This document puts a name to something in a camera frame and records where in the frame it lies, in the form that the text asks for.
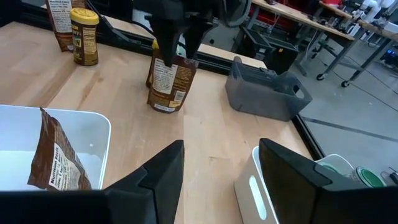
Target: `metal table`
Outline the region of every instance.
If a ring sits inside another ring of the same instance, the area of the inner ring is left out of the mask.
[[[319,14],[322,12],[323,7],[320,7],[319,10],[317,11],[317,13],[319,12]],[[344,16],[343,14],[340,13],[336,13],[338,16]],[[352,46],[363,36],[363,34],[369,30],[371,24],[367,24],[365,22],[360,23],[362,26],[367,26],[368,29],[364,29],[361,28],[354,36],[354,41],[352,41],[351,44],[348,44],[347,46],[345,46],[343,48],[343,50],[339,53],[336,54],[334,53],[334,51],[332,51],[331,49],[329,49],[328,47],[324,47],[325,44],[321,44],[321,48],[327,50],[329,53],[331,53],[333,56],[335,56],[334,61],[332,61],[332,63],[329,65],[329,67],[321,74],[317,75],[317,80],[323,80],[325,79],[325,77],[338,65],[343,65],[349,68],[353,68],[356,71],[354,72],[353,76],[348,79],[345,80],[341,83],[342,87],[348,87],[350,85],[350,83],[352,81],[354,81],[355,79],[357,79],[369,66],[371,63],[373,63],[374,61],[378,60],[379,58],[381,58],[381,56],[386,52],[386,50],[394,43],[394,41],[391,38],[386,38],[383,43],[380,45],[380,47],[378,47],[376,49],[375,52],[373,52],[373,54],[361,65],[361,66],[357,66],[354,65],[352,63],[350,63],[348,60],[345,60],[344,57],[345,55],[348,53],[348,51],[352,48]]]
[[[326,33],[328,35],[339,36],[341,39],[346,39],[346,42],[349,46],[351,46],[353,44],[352,43],[354,40],[353,37],[343,34],[343,33],[339,32],[335,29],[332,29],[330,27],[321,25],[317,22],[311,21],[302,12],[297,11],[295,9],[291,9],[288,6],[281,5],[280,3],[277,3],[277,5],[271,6],[265,2],[258,2],[258,1],[253,1],[253,3],[255,4],[255,8],[254,8],[254,12],[253,12],[249,22],[246,25],[246,28],[248,28],[248,29],[251,29],[253,27],[254,22],[256,21],[256,18],[259,14],[260,8],[263,8],[265,10],[268,10],[270,12],[277,14],[278,16],[284,16],[293,21],[303,24],[303,26],[304,26],[303,32],[302,32],[302,35],[300,36],[299,40],[296,41],[296,43],[295,43],[296,45],[299,45],[304,40],[304,38],[306,38],[306,36],[308,35],[308,33],[310,32],[311,29],[316,29],[317,33],[315,34],[312,41],[309,43],[308,52],[311,52],[315,48],[315,44],[319,42],[319,40],[322,37],[322,34],[324,34],[324,33]],[[318,10],[314,16],[318,17],[321,14],[321,12],[322,12],[322,10]],[[239,32],[238,36],[235,38],[235,44],[234,44],[232,51],[234,49],[236,49],[236,46],[238,45],[237,43],[239,43],[239,41],[242,39],[242,37],[243,37],[242,32]],[[302,64],[303,64],[304,60],[307,58],[306,56],[307,56],[307,54],[304,53],[304,55],[301,59],[295,61],[296,66],[298,66],[298,69],[300,70],[300,72],[305,76],[307,75],[307,71],[303,68]]]

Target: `wooden table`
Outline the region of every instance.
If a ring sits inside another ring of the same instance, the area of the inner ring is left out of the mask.
[[[300,22],[302,24],[305,24],[306,26],[310,26],[312,28],[318,29],[318,30],[322,30],[325,32],[330,32],[332,34],[336,34],[340,37],[344,37],[348,40],[354,40],[354,38],[348,34],[344,34],[332,27],[328,27],[328,26],[324,26],[321,25],[315,21],[312,21],[311,19],[308,18],[308,16],[306,14],[304,14],[303,12],[300,12],[296,9],[293,9],[291,7],[288,7],[284,4],[281,3],[276,3],[275,5],[270,5],[268,3],[266,3],[264,0],[252,0],[252,3],[254,3],[257,7],[254,10],[254,14],[252,16],[251,19],[255,19],[258,15],[258,10],[259,8],[265,9],[267,11],[276,13],[276,14],[280,14],[281,16],[284,16],[286,18],[289,18],[291,20]]]
[[[341,10],[341,9],[338,9],[336,7],[333,7],[333,6],[329,5],[329,4],[326,4],[323,1],[319,1],[319,5],[321,5],[323,8],[325,8],[327,10],[330,10],[330,11],[334,12],[337,16],[344,17],[345,19],[352,19],[352,17],[353,17],[351,14],[349,14],[349,13],[347,13],[347,12]],[[372,24],[370,24],[370,23],[368,23],[366,21],[363,21],[362,19],[360,19],[358,21],[358,24],[363,29],[369,30],[369,31],[374,32],[376,34],[379,34],[379,35],[381,35],[381,36],[383,36],[385,38],[392,39],[394,41],[398,41],[398,35],[393,33],[393,32],[390,32],[388,30],[380,30],[376,26],[374,26],[374,25],[372,25]]]
[[[202,45],[201,50],[214,49]],[[15,22],[0,29],[0,103],[95,111],[109,118],[104,187],[183,139],[185,172],[176,223],[241,223],[233,182],[259,138],[310,158],[292,122],[233,110],[224,90],[226,76],[198,70],[182,110],[163,114],[146,104],[150,57],[101,44],[98,52],[99,65],[79,67],[71,53],[60,52],[50,31]]]
[[[47,6],[44,4],[42,6],[42,8],[46,9]],[[139,27],[137,25],[134,25],[134,24],[131,24],[131,23],[128,23],[128,22],[125,22],[125,21],[120,21],[118,19],[115,19],[115,18],[112,18],[112,17],[109,17],[109,16],[105,16],[105,18],[116,29],[124,30],[126,32],[130,32],[130,33],[133,33],[133,34],[141,35],[143,37],[148,37],[148,38],[154,39],[154,36],[152,36],[145,29],[143,29],[143,28],[141,28],[141,27]],[[228,52],[226,50],[218,49],[216,47],[212,47],[212,46],[209,46],[209,45],[206,45],[206,44],[201,44],[199,46],[198,51],[202,52],[202,53],[206,53],[206,54],[216,55],[218,57],[225,58],[225,59],[228,59],[228,60],[234,60],[235,56],[239,56],[242,59],[242,63],[248,64],[248,65],[251,65],[251,66],[257,67],[257,68],[261,68],[261,67],[262,68],[266,68],[266,65],[264,64],[264,62],[262,62],[260,60],[249,58],[249,57],[246,57],[246,56],[243,56],[243,55],[234,54],[234,53]]]

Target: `table leg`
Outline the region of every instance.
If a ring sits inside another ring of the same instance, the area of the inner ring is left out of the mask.
[[[236,37],[234,37],[234,44],[232,45],[231,52],[236,53],[242,39],[243,39],[243,31],[239,29],[238,34],[236,35]]]
[[[319,15],[322,13],[323,7],[319,7],[319,9],[316,11],[316,13],[313,15],[314,17],[319,17]],[[308,33],[310,32],[311,27],[305,26],[303,31],[301,31],[300,38],[294,43],[296,47],[300,45],[301,42],[307,37]]]
[[[329,67],[321,74],[317,75],[317,80],[324,80],[326,78],[326,76],[328,75],[328,73],[330,73],[341,61],[341,59],[343,59],[345,57],[345,55],[349,52],[349,50],[351,50],[351,48],[354,46],[354,44],[362,37],[362,35],[366,32],[365,29],[360,29],[354,36],[355,40],[352,41],[350,44],[348,44],[347,46],[345,46],[343,48],[343,50],[341,50],[341,52],[337,55],[337,57],[334,59],[334,61],[332,61],[332,63],[329,65]]]
[[[296,43],[294,43],[294,45],[296,47],[298,47],[301,44],[301,42],[303,42],[303,40],[307,37],[308,33],[311,30],[311,27],[306,26],[304,24],[303,24],[303,26],[304,26],[304,29],[303,29],[303,31],[301,31],[300,38],[296,41]]]
[[[330,40],[330,37],[326,37],[325,40],[323,40],[324,44],[328,45],[329,40]],[[311,56],[311,59],[314,59],[318,55],[318,53],[322,51],[323,48],[324,48],[324,45],[322,44],[321,46],[319,46],[318,49],[315,49],[314,54]]]
[[[307,59],[308,53],[307,52],[312,52],[312,50],[315,48],[315,45],[319,42],[319,40],[322,37],[323,31],[316,31],[315,36],[311,40],[311,42],[308,44],[307,49],[303,52],[303,55],[300,60],[296,60],[294,63],[296,64],[298,70],[303,74],[303,76],[307,76],[307,71],[303,67],[303,62]]]
[[[253,15],[251,15],[246,28],[251,29],[253,27],[253,24],[256,21],[257,16],[259,15],[259,12],[260,12],[260,6],[256,5],[254,8]]]
[[[385,39],[384,42],[378,47],[373,54],[361,65],[362,70],[357,70],[354,75],[347,81],[341,83],[342,87],[347,87],[352,81],[355,81],[375,60],[380,59],[386,50],[391,47],[394,42],[391,39]]]
[[[314,17],[319,17],[320,14],[323,12],[323,7],[319,7],[318,10],[313,15]]]

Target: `brown plastic jar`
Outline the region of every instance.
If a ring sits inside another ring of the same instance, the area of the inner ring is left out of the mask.
[[[70,19],[73,32],[73,60],[82,66],[98,64],[95,32],[100,20],[97,13],[74,8],[70,11]]]

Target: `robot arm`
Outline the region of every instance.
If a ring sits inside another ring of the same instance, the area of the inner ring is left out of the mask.
[[[171,66],[183,34],[187,58],[193,58],[204,36],[214,28],[213,18],[228,26],[240,25],[249,14],[251,0],[134,0],[134,9],[146,16],[166,66]]]
[[[390,7],[395,0],[382,0],[380,3],[380,6],[384,9],[384,8],[388,8]]]
[[[366,10],[369,6],[374,7],[374,6],[378,6],[379,2],[376,0],[365,0],[362,2],[362,5],[359,9],[361,10]]]
[[[365,0],[365,2],[362,4],[361,8],[363,6],[370,7],[371,10],[366,14],[366,16],[363,17],[363,20],[366,22],[372,22],[373,18],[379,13],[381,10],[381,5],[380,5],[380,0],[375,1],[375,0]]]

